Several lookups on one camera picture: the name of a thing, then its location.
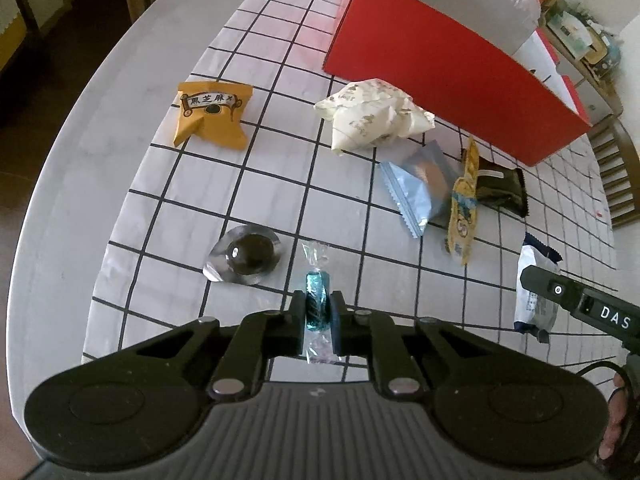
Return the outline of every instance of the yellow candy wrapper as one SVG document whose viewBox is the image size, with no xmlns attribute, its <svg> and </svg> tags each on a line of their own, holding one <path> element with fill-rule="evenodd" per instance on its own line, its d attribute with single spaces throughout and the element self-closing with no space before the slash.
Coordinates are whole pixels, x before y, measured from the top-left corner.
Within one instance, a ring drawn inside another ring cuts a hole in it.
<svg viewBox="0 0 640 480">
<path fill-rule="evenodd" d="M 471 242 L 476 232 L 478 202 L 476 183 L 480 154 L 475 140 L 469 139 L 466 150 L 465 173 L 456 180 L 451 193 L 451 216 L 447 233 L 447 249 L 461 265 L 466 265 L 471 254 Z"/>
<path fill-rule="evenodd" d="M 252 86 L 240 83 L 180 83 L 180 117 L 174 146 L 197 135 L 224 148 L 244 150 L 248 139 L 240 127 L 240 117 L 253 93 Z"/>
</svg>

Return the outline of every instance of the dark brown floor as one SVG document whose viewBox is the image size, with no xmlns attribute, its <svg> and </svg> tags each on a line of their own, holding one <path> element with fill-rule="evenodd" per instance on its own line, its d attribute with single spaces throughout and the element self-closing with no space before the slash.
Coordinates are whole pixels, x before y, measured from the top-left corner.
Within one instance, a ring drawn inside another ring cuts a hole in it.
<svg viewBox="0 0 640 480">
<path fill-rule="evenodd" d="M 0 355 L 15 246 L 47 153 L 80 92 L 130 25 L 126 0 L 75 0 L 42 41 L 0 75 Z M 0 480 L 21 478 L 36 458 L 13 420 L 0 374 Z"/>
</svg>

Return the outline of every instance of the round white table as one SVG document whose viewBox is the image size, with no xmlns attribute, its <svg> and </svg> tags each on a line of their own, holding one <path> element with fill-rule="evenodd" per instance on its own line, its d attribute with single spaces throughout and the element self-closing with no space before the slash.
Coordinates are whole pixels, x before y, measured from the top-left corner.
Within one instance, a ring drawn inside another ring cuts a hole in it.
<svg viewBox="0 0 640 480">
<path fill-rule="evenodd" d="M 303 288 L 306 240 L 330 245 L 332 287 L 348 303 L 398 323 L 439 317 L 572 371 L 616 355 L 615 340 L 564 311 L 550 346 L 513 331 L 525 231 L 561 253 L 562 272 L 616 293 L 609 214 L 586 137 L 523 167 L 525 220 L 481 207 L 471 261 L 453 264 L 443 228 L 430 224 L 423 238 L 411 238 L 376 167 L 401 162 L 428 140 L 458 167 L 468 132 L 438 120 L 423 137 L 337 156 L 330 124 L 313 112 L 345 83 L 321 69 L 339 1 L 158 0 L 105 60 L 47 159 L 18 246 L 8 336 L 20 423 L 33 387 L 81 355 L 99 358 L 202 315 L 226 325 L 286 308 Z M 168 105 L 182 80 L 254 86 L 242 117 L 251 139 L 245 152 L 197 137 L 174 148 L 179 110 L 175 100 Z M 517 164 L 479 147 L 489 160 Z M 277 232 L 286 249 L 280 265 L 257 286 L 207 282 L 201 268 L 210 248 L 246 222 Z M 610 387 L 606 370 L 593 375 L 603 391 Z M 272 380 L 366 376 L 359 358 L 278 358 L 270 368 Z"/>
</svg>

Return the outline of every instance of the checkered tablecloth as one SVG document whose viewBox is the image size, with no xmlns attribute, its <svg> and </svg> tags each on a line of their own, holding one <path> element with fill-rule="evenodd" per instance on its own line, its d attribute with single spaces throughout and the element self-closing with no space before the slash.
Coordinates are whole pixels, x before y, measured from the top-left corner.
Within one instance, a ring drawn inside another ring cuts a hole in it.
<svg viewBox="0 0 640 480">
<path fill-rule="evenodd" d="M 254 86 L 242 117 L 249 147 L 236 152 L 191 137 L 174 148 L 178 107 L 169 107 L 106 248 L 83 359 L 199 316 L 230 325 L 257 310 L 286 308 L 308 271 L 302 240 L 331 245 L 332 287 L 348 303 L 386 311 L 398 323 L 439 317 L 569 370 L 614 357 L 619 343 L 563 310 L 549 346 L 513 331 L 526 230 L 561 253 L 562 272 L 616 292 L 609 213 L 586 137 L 535 168 L 522 166 L 530 196 L 524 221 L 481 206 L 471 260 L 457 266 L 444 251 L 443 228 L 429 225 L 423 238 L 411 237 L 376 164 L 400 162 L 436 139 L 459 167 L 468 132 L 438 120 L 422 137 L 343 156 L 331 152 L 331 124 L 312 105 L 345 84 L 321 68 L 339 3 L 245 0 L 202 55 L 188 80 Z M 518 164 L 482 141 L 479 148 L 489 160 Z M 209 251 L 245 222 L 277 232 L 285 248 L 280 265 L 255 286 L 208 282 L 202 266 Z M 340 381 L 366 378 L 367 369 L 357 357 L 312 365 L 278 358 L 269 373 L 273 380 Z M 590 378 L 603 391 L 612 387 L 608 370 Z"/>
</svg>

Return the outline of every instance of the black snack package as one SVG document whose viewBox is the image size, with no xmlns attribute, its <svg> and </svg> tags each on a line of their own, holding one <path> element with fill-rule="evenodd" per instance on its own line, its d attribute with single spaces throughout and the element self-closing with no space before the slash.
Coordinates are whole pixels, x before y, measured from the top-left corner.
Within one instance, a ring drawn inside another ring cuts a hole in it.
<svg viewBox="0 0 640 480">
<path fill-rule="evenodd" d="M 466 150 L 462 150 L 465 160 Z M 529 200 L 520 168 L 510 170 L 480 157 L 476 199 L 489 207 L 503 207 L 525 217 L 529 214 Z"/>
</svg>

